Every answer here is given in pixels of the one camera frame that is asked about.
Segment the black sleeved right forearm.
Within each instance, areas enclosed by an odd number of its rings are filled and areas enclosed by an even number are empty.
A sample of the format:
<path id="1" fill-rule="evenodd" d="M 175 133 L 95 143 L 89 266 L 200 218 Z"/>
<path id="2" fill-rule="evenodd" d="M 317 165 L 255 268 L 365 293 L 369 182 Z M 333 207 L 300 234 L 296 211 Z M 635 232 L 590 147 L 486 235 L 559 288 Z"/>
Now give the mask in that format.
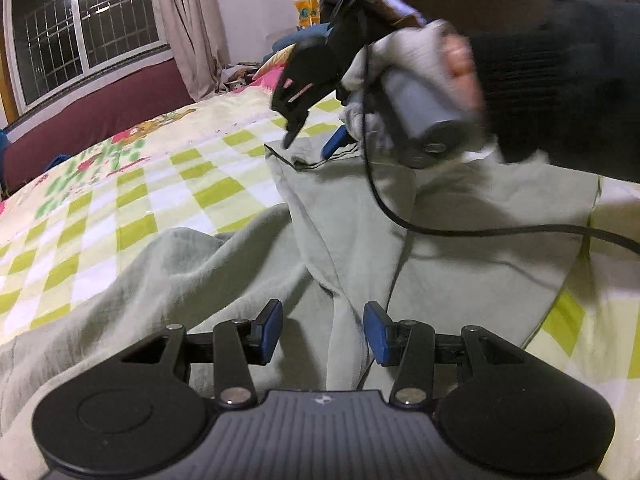
<path id="1" fill-rule="evenodd" d="M 639 180 L 639 7 L 555 0 L 527 32 L 470 39 L 489 130 L 506 162 Z"/>

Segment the white gloved right hand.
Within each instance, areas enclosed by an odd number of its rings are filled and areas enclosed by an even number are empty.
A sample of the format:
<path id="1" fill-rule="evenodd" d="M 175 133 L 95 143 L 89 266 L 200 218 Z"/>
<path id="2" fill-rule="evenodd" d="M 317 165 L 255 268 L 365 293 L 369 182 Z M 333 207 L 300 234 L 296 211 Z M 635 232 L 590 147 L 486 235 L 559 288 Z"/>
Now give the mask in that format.
<path id="1" fill-rule="evenodd" d="M 489 142 L 471 48 L 446 21 L 362 48 L 341 84 L 349 93 L 341 120 L 363 157 L 422 170 Z"/>

